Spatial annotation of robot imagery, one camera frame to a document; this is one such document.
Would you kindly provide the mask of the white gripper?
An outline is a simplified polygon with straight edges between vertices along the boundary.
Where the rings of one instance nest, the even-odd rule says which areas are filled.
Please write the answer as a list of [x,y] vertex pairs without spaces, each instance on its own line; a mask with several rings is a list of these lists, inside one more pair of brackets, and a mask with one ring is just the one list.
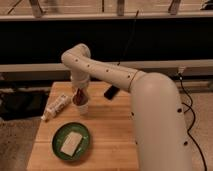
[[87,89],[90,82],[90,77],[87,76],[83,80],[76,80],[73,76],[70,77],[72,82],[72,92],[75,93],[78,89]]

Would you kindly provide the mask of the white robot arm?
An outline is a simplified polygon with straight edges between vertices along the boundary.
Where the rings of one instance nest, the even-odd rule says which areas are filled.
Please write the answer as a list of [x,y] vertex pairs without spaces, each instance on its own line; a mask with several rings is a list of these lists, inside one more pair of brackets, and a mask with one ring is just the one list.
[[95,77],[130,94],[140,171],[193,171],[180,93],[166,75],[93,60],[78,44],[61,56],[76,88]]

